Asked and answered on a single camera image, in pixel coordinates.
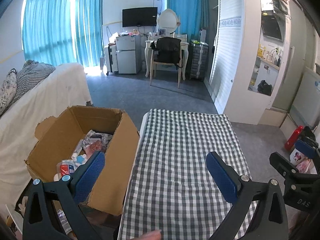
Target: floral pillow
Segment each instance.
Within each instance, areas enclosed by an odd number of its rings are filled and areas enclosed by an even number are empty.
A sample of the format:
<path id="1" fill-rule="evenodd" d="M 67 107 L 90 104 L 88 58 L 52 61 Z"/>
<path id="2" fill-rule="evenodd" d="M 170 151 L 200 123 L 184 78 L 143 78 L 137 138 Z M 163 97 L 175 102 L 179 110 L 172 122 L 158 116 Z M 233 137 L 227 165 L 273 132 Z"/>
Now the floral pillow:
<path id="1" fill-rule="evenodd" d="M 0 87 L 0 115 L 12 101 L 17 91 L 17 71 L 13 68 Z"/>

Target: metal screw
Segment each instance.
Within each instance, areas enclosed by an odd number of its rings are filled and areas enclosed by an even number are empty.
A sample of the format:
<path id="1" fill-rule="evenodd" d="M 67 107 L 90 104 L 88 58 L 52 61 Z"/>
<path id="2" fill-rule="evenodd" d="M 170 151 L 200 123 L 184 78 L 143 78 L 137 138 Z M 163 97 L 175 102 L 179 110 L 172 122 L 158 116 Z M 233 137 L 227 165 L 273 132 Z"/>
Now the metal screw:
<path id="1" fill-rule="evenodd" d="M 278 185 L 278 181 L 276 181 L 275 179 L 271 180 L 271 184 L 277 186 Z"/>
<path id="2" fill-rule="evenodd" d="M 34 181 L 33 181 L 33 185 L 38 185 L 40 183 L 40 180 L 39 179 L 35 179 Z"/>
<path id="3" fill-rule="evenodd" d="M 62 180 L 63 181 L 68 181 L 70 179 L 70 175 L 64 175 L 63 177 L 62 177 Z"/>
<path id="4" fill-rule="evenodd" d="M 241 176 L 241 179 L 242 179 L 243 181 L 249 181 L 249 177 L 248 177 L 247 175 L 242 175 L 242 176 Z"/>

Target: wooden shelf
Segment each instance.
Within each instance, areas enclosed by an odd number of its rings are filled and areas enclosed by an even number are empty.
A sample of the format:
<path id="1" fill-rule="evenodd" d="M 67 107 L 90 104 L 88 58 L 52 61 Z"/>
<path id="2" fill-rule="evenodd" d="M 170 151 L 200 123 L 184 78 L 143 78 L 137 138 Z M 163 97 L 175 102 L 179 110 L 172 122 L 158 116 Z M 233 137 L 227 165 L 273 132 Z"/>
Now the wooden shelf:
<path id="1" fill-rule="evenodd" d="M 262 57 L 259 57 L 259 56 L 257 56 L 259 59 L 261 59 L 261 61 L 263 61 L 264 63 L 266 63 L 266 65 L 268 65 L 268 66 L 270 66 L 270 67 L 273 67 L 274 69 L 276 69 L 276 70 L 280 70 L 280 67 L 278 67 L 277 65 L 275 65 L 275 64 L 273 64 L 273 63 L 271 63 L 271 62 L 269 62 L 269 61 L 267 61 L 266 59 L 264 59 L 264 58 L 262 58 Z"/>

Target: teal curtain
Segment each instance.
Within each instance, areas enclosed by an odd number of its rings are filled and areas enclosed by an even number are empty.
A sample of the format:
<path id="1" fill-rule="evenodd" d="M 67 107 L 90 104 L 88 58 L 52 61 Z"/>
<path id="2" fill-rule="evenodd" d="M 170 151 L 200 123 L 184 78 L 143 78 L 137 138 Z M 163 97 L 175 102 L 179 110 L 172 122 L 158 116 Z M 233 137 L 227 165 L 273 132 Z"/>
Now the teal curtain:
<path id="1" fill-rule="evenodd" d="M 199 30 L 208 28 L 208 4 L 208 0 L 167 0 L 167 7 L 180 17 L 180 33 L 186 33 L 188 40 L 197 40 Z"/>
<path id="2" fill-rule="evenodd" d="M 103 57 L 102 0 L 76 0 L 76 58 L 85 67 Z"/>
<path id="3" fill-rule="evenodd" d="M 76 62 L 70 0 L 27 0 L 22 43 L 25 60 L 33 59 L 54 66 Z"/>

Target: gray floor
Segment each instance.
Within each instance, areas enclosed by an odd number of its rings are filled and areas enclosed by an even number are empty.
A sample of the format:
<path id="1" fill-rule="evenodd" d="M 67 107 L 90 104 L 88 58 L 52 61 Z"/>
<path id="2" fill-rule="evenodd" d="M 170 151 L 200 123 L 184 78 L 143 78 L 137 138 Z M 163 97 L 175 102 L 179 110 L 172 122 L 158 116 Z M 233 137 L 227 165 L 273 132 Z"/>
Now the gray floor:
<path id="1" fill-rule="evenodd" d="M 184 81 L 177 87 L 177 73 L 157 71 L 157 77 L 149 86 L 144 72 L 138 75 L 87 76 L 93 104 L 100 107 L 124 109 L 138 129 L 142 118 L 152 108 L 216 114 L 217 111 L 203 82 Z M 282 191 L 284 179 L 269 164 L 272 152 L 279 152 L 286 158 L 285 137 L 278 127 L 233 123 L 241 149 L 247 160 L 252 179 L 268 182 L 278 180 Z M 296 209 L 286 207 L 289 227 Z"/>

